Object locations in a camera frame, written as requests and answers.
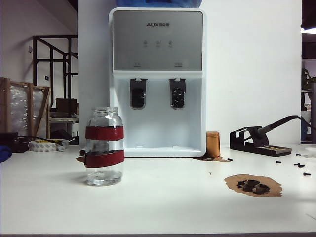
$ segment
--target black metal frame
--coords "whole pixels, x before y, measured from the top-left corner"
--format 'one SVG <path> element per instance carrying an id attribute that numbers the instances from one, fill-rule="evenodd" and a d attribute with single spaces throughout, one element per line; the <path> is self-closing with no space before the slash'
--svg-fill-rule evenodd
<path id="1" fill-rule="evenodd" d="M 50 62 L 50 107 L 54 103 L 54 62 L 63 62 L 63 85 L 64 85 L 64 99 L 66 99 L 66 77 L 68 76 L 68 117 L 71 118 L 71 77 L 72 75 L 78 75 L 78 73 L 72 73 L 71 63 L 72 57 L 78 59 L 78 54 L 73 53 L 72 39 L 78 38 L 77 35 L 47 35 L 47 36 L 33 36 L 33 84 L 37 86 L 38 84 L 38 63 L 39 62 Z M 68 52 L 63 52 L 55 46 L 51 45 L 44 39 L 67 39 L 68 40 Z M 50 50 L 50 58 L 43 59 L 38 58 L 37 55 L 37 43 L 41 42 Z M 60 53 L 63 59 L 54 59 L 54 51 Z"/>
<path id="2" fill-rule="evenodd" d="M 230 149 L 239 150 L 244 152 L 251 152 L 256 154 L 262 154 L 266 156 L 279 157 L 291 154 L 292 149 L 289 147 L 278 147 L 272 145 L 277 150 L 267 149 L 269 145 L 269 140 L 266 134 L 262 135 L 262 137 L 258 137 L 257 131 L 261 126 L 255 127 L 243 127 L 236 131 L 230 133 Z M 245 132 L 249 132 L 250 136 L 245 138 Z"/>

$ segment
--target white water dispenser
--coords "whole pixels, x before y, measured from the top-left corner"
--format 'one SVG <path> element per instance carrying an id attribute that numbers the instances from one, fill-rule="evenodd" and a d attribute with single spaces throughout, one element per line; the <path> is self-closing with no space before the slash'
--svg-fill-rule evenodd
<path id="1" fill-rule="evenodd" d="M 205 153 L 205 14 L 198 8 L 115 8 L 110 106 L 126 157 Z"/>

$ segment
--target red band on jar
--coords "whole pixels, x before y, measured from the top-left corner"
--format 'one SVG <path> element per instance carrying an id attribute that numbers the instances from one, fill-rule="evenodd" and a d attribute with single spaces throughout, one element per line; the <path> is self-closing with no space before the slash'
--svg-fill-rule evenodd
<path id="1" fill-rule="evenodd" d="M 101 168 L 115 164 L 119 164 L 124 161 L 124 150 L 116 150 L 111 153 L 102 155 L 87 155 L 85 157 L 86 168 Z"/>
<path id="2" fill-rule="evenodd" d="M 117 141 L 124 138 L 123 126 L 85 127 L 85 138 L 90 140 Z"/>

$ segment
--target tape roll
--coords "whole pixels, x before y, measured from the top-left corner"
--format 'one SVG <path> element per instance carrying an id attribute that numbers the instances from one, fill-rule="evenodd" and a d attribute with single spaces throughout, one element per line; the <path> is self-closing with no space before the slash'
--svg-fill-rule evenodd
<path id="1" fill-rule="evenodd" d="M 52 140 L 54 142 L 62 142 L 62 146 L 53 143 L 53 142 L 47 142 L 44 140 L 37 140 L 37 141 L 31 141 L 29 142 L 29 150 L 34 152 L 50 152 L 50 151 L 64 151 L 69 146 L 68 140 L 58 139 L 58 140 Z"/>

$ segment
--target white desk surface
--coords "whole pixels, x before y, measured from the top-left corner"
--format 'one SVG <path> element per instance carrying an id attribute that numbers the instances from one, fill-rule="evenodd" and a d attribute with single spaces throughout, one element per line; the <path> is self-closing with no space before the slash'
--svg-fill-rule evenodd
<path id="1" fill-rule="evenodd" d="M 233 162 L 127 158 L 122 181 L 105 187 L 84 183 L 85 168 L 75 160 L 78 146 L 66 152 L 15 153 L 0 164 L 0 231 L 12 236 L 280 236 L 292 232 L 316 236 L 316 158 L 295 155 L 306 154 L 304 147 L 313 145 L 288 146 L 292 154 L 278 158 L 222 146 L 222 156 Z M 305 167 L 294 166 L 297 162 Z M 303 172 L 312 175 L 303 176 Z M 236 174 L 269 176 L 282 184 L 282 197 L 251 197 L 232 191 L 224 179 Z"/>

